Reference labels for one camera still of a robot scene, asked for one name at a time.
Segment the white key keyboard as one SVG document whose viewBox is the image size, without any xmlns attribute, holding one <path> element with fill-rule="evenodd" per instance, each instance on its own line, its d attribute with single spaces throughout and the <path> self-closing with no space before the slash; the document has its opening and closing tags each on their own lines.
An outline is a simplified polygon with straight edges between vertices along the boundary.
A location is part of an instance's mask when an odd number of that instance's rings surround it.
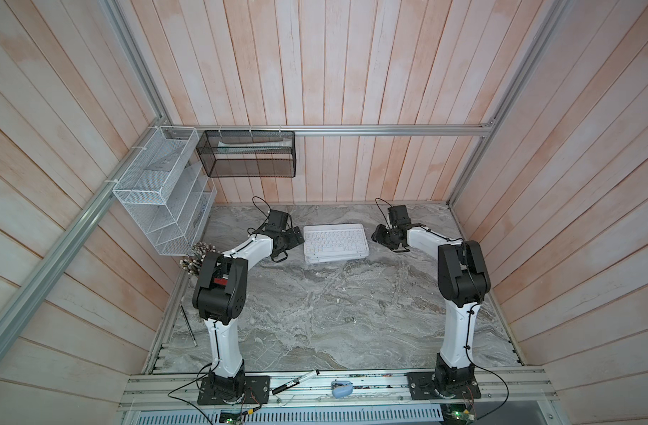
<svg viewBox="0 0 648 425">
<path fill-rule="evenodd" d="M 362 260 L 369 256 L 362 224 L 304 227 L 304 258 L 307 264 Z"/>
</svg>

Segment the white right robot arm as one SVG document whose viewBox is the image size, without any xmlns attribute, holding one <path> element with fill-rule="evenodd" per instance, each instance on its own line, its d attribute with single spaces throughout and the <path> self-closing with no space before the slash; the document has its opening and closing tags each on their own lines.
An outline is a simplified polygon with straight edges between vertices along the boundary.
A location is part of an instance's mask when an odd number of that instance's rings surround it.
<svg viewBox="0 0 648 425">
<path fill-rule="evenodd" d="M 475 380 L 474 327 L 491 288 L 481 246 L 474 240 L 445 237 L 412 222 L 404 205 L 388 208 L 387 223 L 377 226 L 372 240 L 394 253 L 423 251 L 437 263 L 437 287 L 446 305 L 444 340 L 432 372 L 407 375 L 412 399 L 480 398 Z"/>
</svg>

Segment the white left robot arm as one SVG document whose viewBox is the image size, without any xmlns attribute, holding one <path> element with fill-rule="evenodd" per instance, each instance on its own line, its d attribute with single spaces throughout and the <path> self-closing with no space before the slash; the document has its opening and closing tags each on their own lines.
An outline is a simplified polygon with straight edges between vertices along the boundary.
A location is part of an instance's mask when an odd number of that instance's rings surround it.
<svg viewBox="0 0 648 425">
<path fill-rule="evenodd" d="M 248 274 L 264 259 L 275 263 L 304 243 L 290 214 L 271 210 L 249 238 L 235 248 L 204 257 L 192 304 L 210 336 L 213 361 L 200 379 L 198 404 L 234 404 L 244 400 L 245 361 L 242 357 L 237 318 L 247 300 Z"/>
</svg>

